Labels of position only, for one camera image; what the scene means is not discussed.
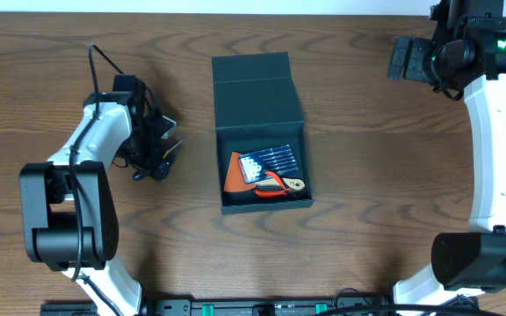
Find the black yellow screwdriver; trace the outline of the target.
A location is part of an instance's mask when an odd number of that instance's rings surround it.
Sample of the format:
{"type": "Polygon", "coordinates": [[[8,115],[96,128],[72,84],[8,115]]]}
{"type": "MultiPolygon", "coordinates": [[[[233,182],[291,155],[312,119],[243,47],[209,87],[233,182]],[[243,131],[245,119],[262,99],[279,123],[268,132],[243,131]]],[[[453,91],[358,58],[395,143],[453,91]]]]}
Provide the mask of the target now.
{"type": "Polygon", "coordinates": [[[131,160],[130,165],[135,169],[133,179],[140,181],[146,177],[152,178],[151,169],[169,154],[176,155],[177,149],[184,141],[185,138],[181,140],[161,140],[159,143],[152,145],[142,158],[131,160]]]}

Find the orange scraper with beige handle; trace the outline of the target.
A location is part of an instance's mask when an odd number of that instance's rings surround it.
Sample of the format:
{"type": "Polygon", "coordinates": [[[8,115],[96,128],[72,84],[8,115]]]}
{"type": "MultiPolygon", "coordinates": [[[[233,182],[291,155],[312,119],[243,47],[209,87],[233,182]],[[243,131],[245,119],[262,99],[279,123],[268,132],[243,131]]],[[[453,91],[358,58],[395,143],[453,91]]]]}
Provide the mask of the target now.
{"type": "MultiPolygon", "coordinates": [[[[223,191],[227,193],[239,193],[245,192],[248,190],[253,190],[256,187],[256,182],[254,183],[245,183],[241,168],[238,162],[238,156],[240,153],[233,152],[230,157],[229,168],[226,176],[226,180],[224,183],[223,191]]],[[[302,183],[303,190],[306,185],[301,179],[297,179],[298,182],[302,183]]]]}

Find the blue precision screwdriver set case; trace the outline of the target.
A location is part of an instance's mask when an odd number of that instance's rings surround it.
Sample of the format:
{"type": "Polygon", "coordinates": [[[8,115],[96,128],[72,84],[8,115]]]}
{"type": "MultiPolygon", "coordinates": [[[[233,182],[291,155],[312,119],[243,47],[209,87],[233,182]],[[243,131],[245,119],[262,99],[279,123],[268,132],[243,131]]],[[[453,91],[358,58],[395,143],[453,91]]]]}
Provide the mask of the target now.
{"type": "Polygon", "coordinates": [[[300,165],[290,145],[270,147],[247,154],[238,154],[237,163],[245,183],[269,178],[267,172],[289,176],[300,172],[300,165]]]}

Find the red handled cutting pliers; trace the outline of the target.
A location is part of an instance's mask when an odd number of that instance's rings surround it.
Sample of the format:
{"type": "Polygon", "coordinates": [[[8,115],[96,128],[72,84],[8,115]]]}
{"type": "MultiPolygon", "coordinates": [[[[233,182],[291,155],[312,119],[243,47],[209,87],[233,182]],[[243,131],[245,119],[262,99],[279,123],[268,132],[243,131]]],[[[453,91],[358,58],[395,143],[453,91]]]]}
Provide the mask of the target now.
{"type": "Polygon", "coordinates": [[[279,198],[289,196],[291,193],[302,189],[302,183],[297,179],[279,176],[274,171],[265,171],[265,180],[256,182],[254,192],[261,198],[279,198]]]}

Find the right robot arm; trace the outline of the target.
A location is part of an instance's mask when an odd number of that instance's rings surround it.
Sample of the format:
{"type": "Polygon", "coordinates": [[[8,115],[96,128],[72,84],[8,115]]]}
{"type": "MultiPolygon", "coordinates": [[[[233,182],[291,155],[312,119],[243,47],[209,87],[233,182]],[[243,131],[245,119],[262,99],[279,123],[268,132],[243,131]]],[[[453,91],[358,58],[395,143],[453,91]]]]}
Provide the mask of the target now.
{"type": "Polygon", "coordinates": [[[473,204],[465,233],[441,233],[430,263],[394,285],[401,315],[441,314],[506,289],[506,18],[501,1],[441,0],[429,39],[397,38],[387,75],[463,101],[473,145],[473,204]]]}

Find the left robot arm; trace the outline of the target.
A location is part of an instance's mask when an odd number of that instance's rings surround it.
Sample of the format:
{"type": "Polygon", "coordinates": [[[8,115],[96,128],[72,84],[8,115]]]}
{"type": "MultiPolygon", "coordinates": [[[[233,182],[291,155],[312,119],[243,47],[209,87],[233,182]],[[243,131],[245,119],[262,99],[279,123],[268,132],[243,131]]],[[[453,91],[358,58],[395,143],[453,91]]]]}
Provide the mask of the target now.
{"type": "Polygon", "coordinates": [[[25,251],[79,284],[88,303],[45,303],[42,315],[153,315],[154,304],[117,252],[119,222],[107,178],[116,159],[135,181],[163,180],[175,160],[166,140],[175,121],[152,105],[136,75],[116,75],[92,93],[63,147],[19,173],[25,251]]]}

